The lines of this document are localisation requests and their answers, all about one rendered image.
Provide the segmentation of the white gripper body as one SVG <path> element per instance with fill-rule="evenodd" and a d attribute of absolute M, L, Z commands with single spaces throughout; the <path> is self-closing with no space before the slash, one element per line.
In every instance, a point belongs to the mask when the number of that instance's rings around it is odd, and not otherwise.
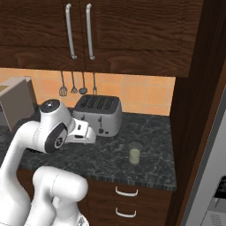
<path fill-rule="evenodd" d="M 94 144 L 96 140 L 96 134 L 91 127 L 76 128 L 70 132 L 66 138 L 66 143 L 82 143 L 82 144 Z"/>

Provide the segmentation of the glass of lemonade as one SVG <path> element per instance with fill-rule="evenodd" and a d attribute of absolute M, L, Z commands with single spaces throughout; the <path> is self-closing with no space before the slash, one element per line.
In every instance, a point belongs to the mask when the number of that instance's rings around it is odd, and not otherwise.
<path fill-rule="evenodd" d="M 129 144 L 129 161 L 131 164 L 138 164 L 142 145 L 139 142 Z"/>

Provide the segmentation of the dark wood fridge housing panel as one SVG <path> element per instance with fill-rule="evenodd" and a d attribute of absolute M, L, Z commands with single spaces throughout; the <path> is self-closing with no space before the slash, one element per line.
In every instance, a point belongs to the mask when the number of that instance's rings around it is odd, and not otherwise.
<path fill-rule="evenodd" d="M 180 226 L 226 85 L 226 0 L 204 0 L 191 70 L 177 78 L 169 114 L 177 189 L 165 226 Z"/>

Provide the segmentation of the silver fridge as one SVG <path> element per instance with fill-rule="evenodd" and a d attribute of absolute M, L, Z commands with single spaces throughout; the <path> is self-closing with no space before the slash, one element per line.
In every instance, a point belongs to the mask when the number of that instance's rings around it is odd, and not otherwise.
<path fill-rule="evenodd" d="M 180 226 L 226 226 L 226 86 Z"/>

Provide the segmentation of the silver four-slot toaster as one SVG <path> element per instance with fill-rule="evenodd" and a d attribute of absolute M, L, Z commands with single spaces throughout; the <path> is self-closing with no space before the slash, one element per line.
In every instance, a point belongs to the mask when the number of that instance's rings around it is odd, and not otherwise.
<path fill-rule="evenodd" d="M 117 96 L 83 95 L 73 109 L 72 115 L 89 123 L 97 136 L 114 137 L 122 124 L 122 105 Z"/>

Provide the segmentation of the grey ladle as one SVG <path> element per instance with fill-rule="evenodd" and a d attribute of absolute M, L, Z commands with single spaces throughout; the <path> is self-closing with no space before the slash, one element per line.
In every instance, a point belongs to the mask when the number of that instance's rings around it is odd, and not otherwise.
<path fill-rule="evenodd" d="M 86 94 L 87 93 L 87 88 L 85 85 L 85 73 L 82 72 L 82 80 L 83 80 L 83 87 L 79 89 L 80 94 Z"/>

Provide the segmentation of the grey whisk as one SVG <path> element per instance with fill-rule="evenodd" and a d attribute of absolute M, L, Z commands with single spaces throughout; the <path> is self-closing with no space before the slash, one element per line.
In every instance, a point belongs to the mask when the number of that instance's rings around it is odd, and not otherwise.
<path fill-rule="evenodd" d="M 76 94 L 78 92 L 78 89 L 75 87 L 73 72 L 71 72 L 71 75 L 72 75 L 72 90 L 71 90 L 71 93 Z"/>

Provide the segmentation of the grey slotted spatula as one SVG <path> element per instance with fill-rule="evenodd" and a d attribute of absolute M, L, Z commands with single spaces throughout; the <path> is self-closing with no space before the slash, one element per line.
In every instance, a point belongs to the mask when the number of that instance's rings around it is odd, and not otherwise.
<path fill-rule="evenodd" d="M 64 73 L 61 72 L 62 86 L 59 88 L 59 95 L 66 96 L 67 95 L 67 87 L 64 84 Z"/>

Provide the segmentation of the dark wood drawer front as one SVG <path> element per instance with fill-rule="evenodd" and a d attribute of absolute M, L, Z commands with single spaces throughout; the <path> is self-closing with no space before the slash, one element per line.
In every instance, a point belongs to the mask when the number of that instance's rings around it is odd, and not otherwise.
<path fill-rule="evenodd" d="M 136 206 L 168 207 L 172 192 L 135 185 L 88 180 L 89 200 L 124 201 Z"/>
<path fill-rule="evenodd" d="M 91 226 L 165 226 L 167 208 L 136 206 L 123 201 L 88 202 Z"/>

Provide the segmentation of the beige microwave oven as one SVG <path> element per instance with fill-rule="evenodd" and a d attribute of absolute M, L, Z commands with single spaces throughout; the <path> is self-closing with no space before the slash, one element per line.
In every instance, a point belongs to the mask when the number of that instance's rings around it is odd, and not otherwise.
<path fill-rule="evenodd" d="M 0 125 L 8 126 L 10 131 L 20 119 L 32 116 L 37 108 L 32 79 L 10 77 L 2 82 L 0 108 Z"/>

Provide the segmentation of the dark wood cupboard door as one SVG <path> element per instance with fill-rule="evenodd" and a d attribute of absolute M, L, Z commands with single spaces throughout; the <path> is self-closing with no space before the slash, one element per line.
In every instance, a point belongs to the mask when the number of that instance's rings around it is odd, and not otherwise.
<path fill-rule="evenodd" d="M 65 6 L 71 4 L 76 60 L 71 57 Z M 0 67 L 85 70 L 79 0 L 0 0 Z"/>
<path fill-rule="evenodd" d="M 204 0 L 79 0 L 88 72 L 186 78 Z M 94 60 L 87 42 L 91 4 Z"/>

